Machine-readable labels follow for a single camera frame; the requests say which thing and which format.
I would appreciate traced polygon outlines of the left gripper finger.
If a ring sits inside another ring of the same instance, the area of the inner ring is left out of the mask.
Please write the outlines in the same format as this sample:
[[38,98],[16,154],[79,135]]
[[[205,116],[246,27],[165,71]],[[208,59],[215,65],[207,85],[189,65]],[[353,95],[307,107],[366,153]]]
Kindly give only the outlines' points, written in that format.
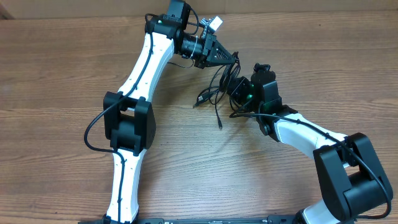
[[213,59],[216,61],[236,61],[236,56],[228,52],[218,40],[215,40],[213,50]]
[[206,60],[202,60],[199,62],[198,68],[204,69],[206,67],[229,65],[229,64],[234,64],[235,61],[236,59],[234,57],[230,59],[216,59],[208,57]]

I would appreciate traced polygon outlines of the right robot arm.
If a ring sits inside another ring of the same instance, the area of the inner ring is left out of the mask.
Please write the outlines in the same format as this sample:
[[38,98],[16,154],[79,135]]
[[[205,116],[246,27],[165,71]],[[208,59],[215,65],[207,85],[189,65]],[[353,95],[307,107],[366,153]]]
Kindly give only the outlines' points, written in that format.
[[393,191],[370,139],[329,131],[283,104],[270,65],[255,64],[250,78],[229,68],[220,80],[233,118],[255,118],[265,136],[314,160],[322,199],[285,223],[354,223],[378,220],[392,210]]

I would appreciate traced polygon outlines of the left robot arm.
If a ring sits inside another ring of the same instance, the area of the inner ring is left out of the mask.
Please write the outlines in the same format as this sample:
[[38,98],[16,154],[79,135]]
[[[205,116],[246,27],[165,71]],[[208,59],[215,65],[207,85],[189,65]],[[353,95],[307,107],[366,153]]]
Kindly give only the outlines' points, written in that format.
[[153,143],[156,123],[152,98],[160,76],[173,55],[205,68],[232,64],[235,59],[217,41],[215,32],[223,21],[202,19],[186,28],[193,9],[185,1],[171,1],[165,14],[146,15],[142,51],[128,79],[116,93],[103,100],[105,136],[114,159],[113,190],[106,212],[110,223],[134,223],[139,213],[138,185],[146,151]]

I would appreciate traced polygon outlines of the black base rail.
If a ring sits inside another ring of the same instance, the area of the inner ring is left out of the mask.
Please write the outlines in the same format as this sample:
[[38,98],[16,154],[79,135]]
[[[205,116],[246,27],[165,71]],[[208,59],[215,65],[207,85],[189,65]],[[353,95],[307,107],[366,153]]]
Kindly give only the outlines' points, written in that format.
[[226,219],[177,219],[138,218],[132,224],[305,224],[298,215],[269,215],[262,218],[226,218]]

